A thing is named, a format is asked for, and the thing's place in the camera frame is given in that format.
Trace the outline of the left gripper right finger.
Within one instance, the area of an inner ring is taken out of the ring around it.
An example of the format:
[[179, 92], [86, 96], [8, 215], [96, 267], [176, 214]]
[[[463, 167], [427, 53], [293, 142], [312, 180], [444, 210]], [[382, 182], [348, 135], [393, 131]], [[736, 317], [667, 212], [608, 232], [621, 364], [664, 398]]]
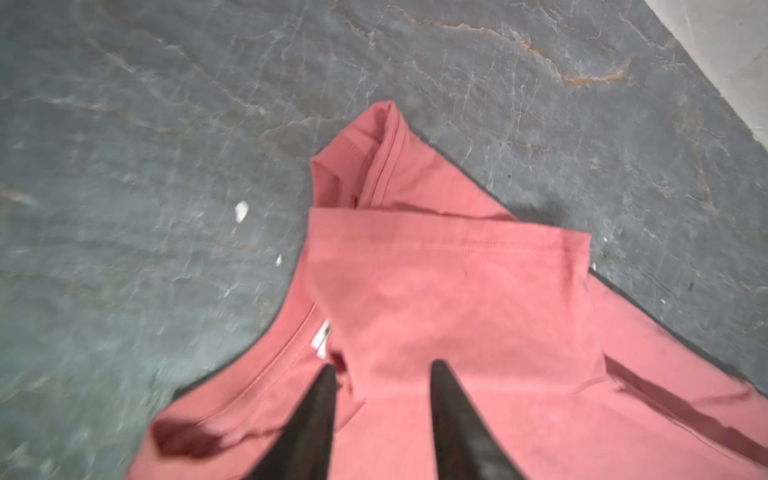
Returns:
[[436, 360], [431, 365], [430, 407], [440, 480], [525, 478], [491, 435], [443, 360]]

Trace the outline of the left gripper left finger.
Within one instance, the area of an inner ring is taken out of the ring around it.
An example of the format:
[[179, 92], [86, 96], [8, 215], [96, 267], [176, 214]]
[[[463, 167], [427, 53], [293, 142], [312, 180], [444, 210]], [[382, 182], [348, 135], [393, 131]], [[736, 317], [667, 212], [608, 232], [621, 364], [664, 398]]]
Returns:
[[336, 412], [336, 369], [325, 365], [279, 438], [245, 479], [328, 478]]

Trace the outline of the dark pink t-shirt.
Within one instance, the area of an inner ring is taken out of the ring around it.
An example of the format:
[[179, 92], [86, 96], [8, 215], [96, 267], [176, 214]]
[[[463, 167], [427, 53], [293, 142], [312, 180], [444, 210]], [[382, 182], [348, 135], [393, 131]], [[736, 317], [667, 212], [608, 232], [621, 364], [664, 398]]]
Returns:
[[588, 234], [516, 219], [395, 104], [311, 173], [276, 321], [153, 419], [128, 478], [245, 477], [330, 365], [330, 477], [432, 479], [437, 359], [531, 479], [766, 477], [766, 399], [592, 275]]

